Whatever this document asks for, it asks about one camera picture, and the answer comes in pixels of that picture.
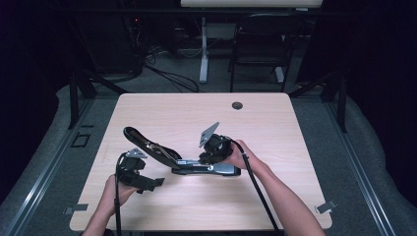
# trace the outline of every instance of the light wood tabletop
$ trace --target light wood tabletop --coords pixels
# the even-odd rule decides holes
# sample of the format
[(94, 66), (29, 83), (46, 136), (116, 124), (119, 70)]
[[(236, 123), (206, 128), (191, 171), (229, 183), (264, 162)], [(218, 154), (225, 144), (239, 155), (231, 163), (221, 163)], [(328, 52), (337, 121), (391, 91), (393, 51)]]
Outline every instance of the light wood tabletop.
[(323, 0), (181, 0), (182, 7), (320, 8)]
[[(239, 110), (233, 102), (241, 102)], [(88, 209), (75, 211), (70, 227), (84, 230), (118, 157), (135, 146), (123, 135), (134, 127), (149, 140), (199, 159), (201, 133), (215, 122), (215, 133), (243, 140), (291, 188), (318, 219), (331, 227), (328, 212), (291, 101), (285, 93), (126, 93), (120, 96), (79, 199)], [(121, 207), (123, 230), (199, 231), (273, 230), (246, 170), (241, 176), (175, 175), (152, 157), (141, 175), (165, 178), (161, 187), (134, 194)], [(267, 199), (268, 195), (260, 186)], [(274, 214), (275, 221), (282, 228)], [(114, 216), (108, 228), (115, 229)]]

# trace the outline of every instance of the dark wall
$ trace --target dark wall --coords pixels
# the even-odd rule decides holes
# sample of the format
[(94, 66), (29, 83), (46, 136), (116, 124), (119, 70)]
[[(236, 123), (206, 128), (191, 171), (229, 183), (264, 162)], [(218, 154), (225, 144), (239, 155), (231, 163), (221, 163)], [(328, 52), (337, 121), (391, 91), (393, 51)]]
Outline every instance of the dark wall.
[(417, 206), (417, 16), (411, 1), (396, 1), (353, 68), (349, 95), (376, 130), (387, 171)]
[(36, 1), (0, 3), (1, 202), (42, 141), (58, 108), (55, 93), (73, 70), (70, 38), (57, 36), (57, 20), (40, 7)]
[(348, 12), (371, 6), (366, 12), (372, 17), (345, 23), (318, 20), (297, 81), (314, 81), (352, 56), (348, 95), (376, 130), (398, 191), (417, 206), (416, 3), (327, 1), (324, 11), (342, 10), (347, 2), (352, 4)]

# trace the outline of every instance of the table leg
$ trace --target table leg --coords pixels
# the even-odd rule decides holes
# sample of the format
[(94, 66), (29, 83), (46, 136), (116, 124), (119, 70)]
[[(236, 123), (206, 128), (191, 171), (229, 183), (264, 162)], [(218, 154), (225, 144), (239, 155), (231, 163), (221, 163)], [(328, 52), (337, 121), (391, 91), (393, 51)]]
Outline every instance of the table leg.
[(208, 81), (209, 57), (208, 57), (208, 36), (206, 18), (202, 18), (202, 66), (200, 68), (200, 83)]

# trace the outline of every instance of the wire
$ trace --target wire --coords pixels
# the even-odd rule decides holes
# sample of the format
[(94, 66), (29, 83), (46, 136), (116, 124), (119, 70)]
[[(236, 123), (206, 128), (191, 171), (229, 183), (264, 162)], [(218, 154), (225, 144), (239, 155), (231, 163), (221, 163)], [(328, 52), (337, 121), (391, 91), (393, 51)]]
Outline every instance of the wire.
[[(184, 89), (188, 89), (190, 91), (193, 92), (201, 92), (202, 90), (200, 90), (199, 85), (197, 85), (197, 83), (195, 81), (193, 81), (190, 78), (184, 77), (184, 76), (180, 76), (174, 73), (170, 73), (170, 72), (164, 72), (164, 71), (160, 71), (154, 67), (151, 67), (149, 65), (145, 65), (145, 68), (157, 73), (158, 75), (162, 76), (163, 78), (165, 78), (166, 80), (168, 80), (169, 82), (172, 83), (172, 85), (174, 85), (179, 91), (180, 90), (179, 87), (182, 87)], [(186, 80), (187, 82), (193, 84), (192, 86), (181, 81), (181, 79)]]
[(240, 146), (239, 143), (237, 143), (236, 141), (234, 141), (234, 140), (232, 140), (232, 139), (229, 138), (229, 140), (224, 140), (223, 142), (226, 142), (226, 141), (232, 142), (233, 144), (235, 144), (239, 148), (240, 152), (242, 153), (243, 160), (245, 161), (246, 169), (248, 170), (248, 173), (249, 173), (249, 176), (251, 177), (252, 183), (255, 186), (255, 189), (256, 189), (256, 191), (257, 191), (257, 193), (258, 193), (258, 195), (259, 195), (259, 197), (261, 199), (262, 204), (264, 205), (265, 210), (267, 211), (267, 214), (268, 214), (268, 217), (269, 217), (270, 222), (272, 223), (273, 229), (275, 230), (275, 232), (278, 235), (284, 235), (284, 233), (282, 231), (280, 231), (279, 228), (278, 228), (278, 226), (276, 225), (276, 222), (275, 222), (275, 220), (273, 218), (273, 215), (272, 215), (272, 213), (271, 213), (271, 211), (270, 211), (270, 209), (268, 207), (267, 201), (265, 200), (265, 197), (264, 197), (264, 195), (263, 195), (263, 193), (262, 193), (262, 191), (261, 191), (261, 189), (260, 189), (260, 187), (258, 185), (258, 182), (255, 179), (255, 175), (252, 172), (251, 165), (249, 164), (249, 157), (248, 157), (248, 155), (246, 155), (246, 152), (243, 150), (242, 146)]
[(122, 236), (122, 226), (120, 221), (120, 199), (119, 199), (119, 165), (120, 160), (125, 155), (125, 153), (121, 154), (119, 158), (117, 159), (117, 165), (116, 165), (116, 176), (115, 176), (115, 184), (116, 184), (116, 194), (114, 197), (114, 211), (116, 214), (116, 228), (117, 228), (117, 235)]

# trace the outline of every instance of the black clamp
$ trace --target black clamp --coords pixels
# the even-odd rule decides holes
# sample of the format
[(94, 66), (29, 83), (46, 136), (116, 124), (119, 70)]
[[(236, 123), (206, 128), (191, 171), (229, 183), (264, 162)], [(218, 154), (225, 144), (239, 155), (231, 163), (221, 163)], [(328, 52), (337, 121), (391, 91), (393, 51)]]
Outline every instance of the black clamp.
[(117, 178), (127, 186), (138, 188), (138, 194), (142, 194), (144, 191), (153, 191), (155, 187), (161, 186), (165, 180), (164, 178), (153, 180), (140, 175), (139, 170), (144, 169), (146, 165), (143, 161), (146, 156), (137, 148), (122, 153), (120, 157), (123, 160), (117, 166)]

